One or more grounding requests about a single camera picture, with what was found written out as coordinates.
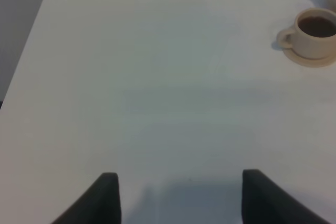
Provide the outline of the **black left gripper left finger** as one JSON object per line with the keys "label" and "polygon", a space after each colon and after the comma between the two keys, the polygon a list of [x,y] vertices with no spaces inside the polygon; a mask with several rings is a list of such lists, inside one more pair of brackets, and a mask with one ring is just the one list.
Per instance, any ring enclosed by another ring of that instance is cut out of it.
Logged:
{"label": "black left gripper left finger", "polygon": [[117,173],[103,173],[53,223],[121,223]]}

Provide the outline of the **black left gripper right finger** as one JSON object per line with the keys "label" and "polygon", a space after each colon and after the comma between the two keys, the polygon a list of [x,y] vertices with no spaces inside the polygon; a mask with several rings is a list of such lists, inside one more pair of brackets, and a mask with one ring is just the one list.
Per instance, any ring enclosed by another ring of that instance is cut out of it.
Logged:
{"label": "black left gripper right finger", "polygon": [[257,169],[243,171],[242,221],[248,223],[327,223]]}

